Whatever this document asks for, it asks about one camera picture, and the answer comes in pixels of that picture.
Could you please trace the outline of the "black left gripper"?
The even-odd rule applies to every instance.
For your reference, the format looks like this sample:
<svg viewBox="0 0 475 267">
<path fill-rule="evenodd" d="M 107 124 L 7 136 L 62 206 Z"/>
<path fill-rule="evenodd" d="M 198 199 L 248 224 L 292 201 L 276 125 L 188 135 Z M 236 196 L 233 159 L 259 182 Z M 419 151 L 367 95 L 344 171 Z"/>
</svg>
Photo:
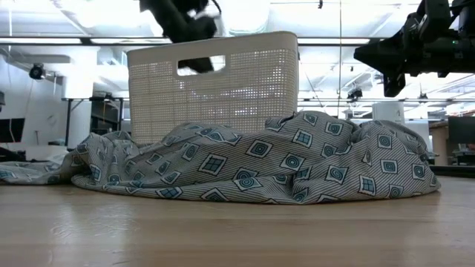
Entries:
<svg viewBox="0 0 475 267">
<path fill-rule="evenodd" d="M 172 43 L 211 39 L 216 34 L 214 17 L 204 15 L 196 19 L 189 15 L 192 10 L 196 14 L 203 12 L 208 4 L 208 0 L 139 0 L 140 11 L 150 11 Z M 182 59 L 177 66 L 197 73 L 214 71 L 209 57 Z"/>
</svg>

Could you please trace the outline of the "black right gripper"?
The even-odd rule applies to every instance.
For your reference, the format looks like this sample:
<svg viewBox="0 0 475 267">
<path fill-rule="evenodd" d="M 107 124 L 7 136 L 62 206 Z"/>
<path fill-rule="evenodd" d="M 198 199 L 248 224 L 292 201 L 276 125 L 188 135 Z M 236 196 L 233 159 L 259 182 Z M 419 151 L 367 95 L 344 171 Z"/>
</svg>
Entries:
<svg viewBox="0 0 475 267">
<path fill-rule="evenodd" d="M 415 33 L 403 33 L 371 39 L 355 49 L 353 58 L 384 74 L 384 96 L 396 97 L 406 86 L 405 73 L 474 73 L 474 37 L 454 33 L 424 43 Z"/>
</svg>

